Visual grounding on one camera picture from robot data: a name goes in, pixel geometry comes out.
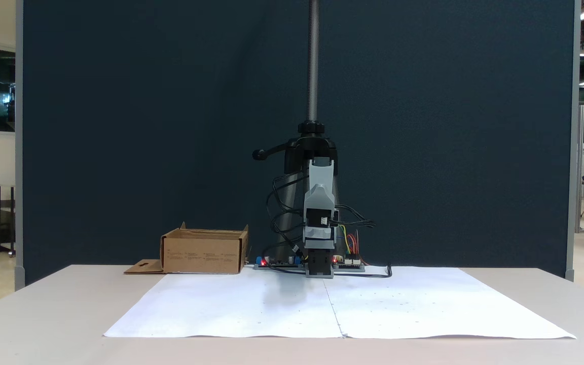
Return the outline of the grey static gripper jaw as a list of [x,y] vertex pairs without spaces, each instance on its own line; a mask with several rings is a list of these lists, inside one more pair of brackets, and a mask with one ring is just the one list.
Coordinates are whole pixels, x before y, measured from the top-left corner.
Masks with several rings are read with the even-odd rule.
[[334,227],[304,227],[303,243],[306,249],[334,249]]

